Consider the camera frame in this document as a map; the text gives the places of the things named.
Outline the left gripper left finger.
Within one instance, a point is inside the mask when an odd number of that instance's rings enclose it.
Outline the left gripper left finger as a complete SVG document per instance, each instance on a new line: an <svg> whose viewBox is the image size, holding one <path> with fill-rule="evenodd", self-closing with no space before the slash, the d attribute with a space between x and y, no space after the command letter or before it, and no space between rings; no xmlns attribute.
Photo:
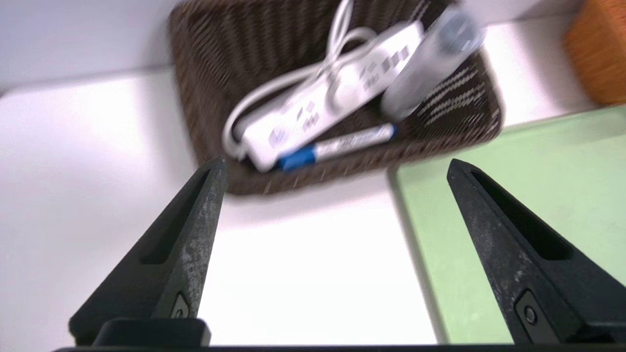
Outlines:
<svg viewBox="0 0 626 352"><path fill-rule="evenodd" d="M208 345L198 312L226 185L225 158L197 169L71 317L76 345Z"/></svg>

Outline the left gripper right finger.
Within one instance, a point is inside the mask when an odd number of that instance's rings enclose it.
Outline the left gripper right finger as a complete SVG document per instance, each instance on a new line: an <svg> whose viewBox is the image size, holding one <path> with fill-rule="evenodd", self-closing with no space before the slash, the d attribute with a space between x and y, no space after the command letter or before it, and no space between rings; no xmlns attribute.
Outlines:
<svg viewBox="0 0 626 352"><path fill-rule="evenodd" d="M624 345L624 285L478 167L447 182L515 345Z"/></svg>

